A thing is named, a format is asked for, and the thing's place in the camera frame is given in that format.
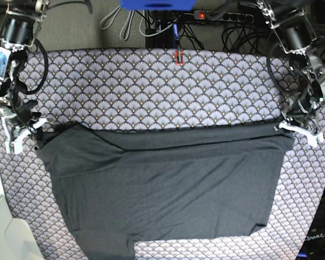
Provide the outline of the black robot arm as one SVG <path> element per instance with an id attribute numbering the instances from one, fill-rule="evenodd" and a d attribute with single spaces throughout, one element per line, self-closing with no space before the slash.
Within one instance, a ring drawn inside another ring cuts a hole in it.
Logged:
<path id="1" fill-rule="evenodd" d="M 48 76 L 48 55 L 37 34 L 49 4 L 49 1 L 8 1 L 0 26 L 0 114 L 9 154 L 22 153 L 24 139 L 42 135 L 42 127 L 48 121 L 41 113 L 32 112 L 37 100 L 23 102 L 20 94 L 37 94 Z M 29 90 L 19 75 L 27 65 L 28 50 L 33 46 L 42 53 L 44 71 L 40 83 Z"/>
<path id="2" fill-rule="evenodd" d="M 256 4 L 277 39 L 266 57 L 268 73 L 274 86 L 289 98 L 277 127 L 304 135 L 311 147 L 317 147 L 324 141 L 318 112 L 325 105 L 325 67 L 314 46 L 315 31 L 302 2 L 257 1 Z M 283 88 L 274 75 L 271 58 L 277 47 L 288 56 L 289 68 L 297 77 L 298 87 L 294 89 Z"/>

